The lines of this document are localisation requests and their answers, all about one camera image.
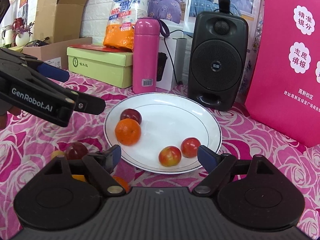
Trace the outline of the large orange mandarin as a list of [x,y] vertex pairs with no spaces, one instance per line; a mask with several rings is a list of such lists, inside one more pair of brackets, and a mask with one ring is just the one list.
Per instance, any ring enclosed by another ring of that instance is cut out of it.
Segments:
[[141,137],[141,127],[136,120],[126,118],[117,123],[114,133],[119,143],[132,146],[136,144]]

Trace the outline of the red-yellow small apple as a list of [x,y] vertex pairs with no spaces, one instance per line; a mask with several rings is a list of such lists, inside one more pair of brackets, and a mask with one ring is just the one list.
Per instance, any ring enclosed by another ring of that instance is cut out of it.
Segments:
[[167,146],[161,150],[158,160],[165,167],[176,166],[182,159],[182,154],[176,146]]

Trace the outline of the small orange front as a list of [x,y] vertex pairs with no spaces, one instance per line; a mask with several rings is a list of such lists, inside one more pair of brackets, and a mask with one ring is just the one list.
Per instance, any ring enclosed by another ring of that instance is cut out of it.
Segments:
[[86,180],[84,175],[73,174],[72,178],[76,179],[76,180],[79,180],[79,181],[82,181],[82,182],[85,182],[85,183],[87,182],[87,180]]

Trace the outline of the yellow-brown small fruit left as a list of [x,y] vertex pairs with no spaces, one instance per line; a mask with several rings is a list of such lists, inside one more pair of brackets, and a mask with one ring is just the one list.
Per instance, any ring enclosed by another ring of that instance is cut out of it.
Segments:
[[66,155],[65,152],[63,152],[61,150],[55,150],[54,152],[51,153],[50,157],[51,157],[51,159],[54,159],[55,157],[62,158],[65,155]]

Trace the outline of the dark purple plum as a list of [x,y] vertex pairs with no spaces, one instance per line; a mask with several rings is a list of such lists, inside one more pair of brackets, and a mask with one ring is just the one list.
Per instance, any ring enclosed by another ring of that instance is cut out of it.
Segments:
[[79,160],[88,153],[87,147],[80,142],[73,142],[65,151],[67,160]]

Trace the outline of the green shoe box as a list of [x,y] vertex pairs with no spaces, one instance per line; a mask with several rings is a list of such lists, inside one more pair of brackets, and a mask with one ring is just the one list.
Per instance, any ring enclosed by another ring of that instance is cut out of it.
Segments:
[[78,48],[67,48],[69,71],[113,85],[132,86],[131,52],[109,53]]

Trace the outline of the dark red plum on plate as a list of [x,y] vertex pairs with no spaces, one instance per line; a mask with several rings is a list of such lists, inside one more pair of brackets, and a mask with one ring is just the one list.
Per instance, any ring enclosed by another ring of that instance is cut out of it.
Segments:
[[131,109],[131,108],[127,108],[122,111],[122,113],[120,115],[120,120],[124,120],[124,119],[133,119],[136,122],[138,122],[139,124],[142,123],[142,116],[139,113],[139,111],[137,111],[135,109]]

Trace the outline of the cardboard box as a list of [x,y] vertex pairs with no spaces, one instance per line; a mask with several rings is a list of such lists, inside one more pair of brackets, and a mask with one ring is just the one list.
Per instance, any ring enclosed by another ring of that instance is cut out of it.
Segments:
[[91,37],[80,37],[83,10],[87,0],[37,0],[34,40],[44,46],[25,46],[22,52],[53,66],[67,69],[67,48],[77,44],[91,44]]

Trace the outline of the large orange with navel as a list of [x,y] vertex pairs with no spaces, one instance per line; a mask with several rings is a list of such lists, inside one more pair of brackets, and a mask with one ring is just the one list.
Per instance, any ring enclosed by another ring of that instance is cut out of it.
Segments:
[[120,184],[127,193],[130,191],[130,185],[126,182],[126,180],[124,180],[123,178],[120,178],[120,177],[118,177],[118,176],[112,176],[112,178],[113,178],[118,184]]

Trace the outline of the small red apple on plate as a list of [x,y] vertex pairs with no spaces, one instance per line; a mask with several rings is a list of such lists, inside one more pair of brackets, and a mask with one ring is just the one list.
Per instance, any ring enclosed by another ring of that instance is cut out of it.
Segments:
[[186,158],[194,158],[197,156],[197,150],[200,147],[200,141],[195,137],[189,137],[182,141],[181,152]]

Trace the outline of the pink thermos bottle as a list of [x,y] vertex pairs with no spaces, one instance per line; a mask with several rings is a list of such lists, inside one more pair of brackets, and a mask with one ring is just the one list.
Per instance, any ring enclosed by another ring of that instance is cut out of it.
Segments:
[[136,94],[156,91],[159,32],[156,19],[141,18],[135,24],[132,89]]

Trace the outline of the paper cup package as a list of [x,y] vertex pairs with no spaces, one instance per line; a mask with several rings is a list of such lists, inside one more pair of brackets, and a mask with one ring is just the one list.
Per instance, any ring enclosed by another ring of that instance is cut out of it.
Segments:
[[133,49],[134,28],[148,14],[149,0],[113,0],[103,45]]

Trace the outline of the pink fabric bag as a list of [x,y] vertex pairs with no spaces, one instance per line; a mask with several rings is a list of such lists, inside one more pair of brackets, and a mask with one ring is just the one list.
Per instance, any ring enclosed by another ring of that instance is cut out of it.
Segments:
[[265,0],[245,105],[253,119],[305,146],[319,144],[319,0]]

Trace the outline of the black speaker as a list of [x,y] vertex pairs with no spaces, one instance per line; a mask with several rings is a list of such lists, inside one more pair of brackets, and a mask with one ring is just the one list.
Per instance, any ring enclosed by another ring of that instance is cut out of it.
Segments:
[[247,55],[248,24],[238,16],[203,11],[190,51],[188,98],[227,111],[235,102]]

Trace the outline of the black microphone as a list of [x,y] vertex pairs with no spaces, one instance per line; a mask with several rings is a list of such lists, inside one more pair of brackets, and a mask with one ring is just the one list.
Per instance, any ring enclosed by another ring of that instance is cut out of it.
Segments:
[[225,14],[230,14],[230,6],[231,2],[230,0],[218,0],[219,2],[219,12],[225,13]]

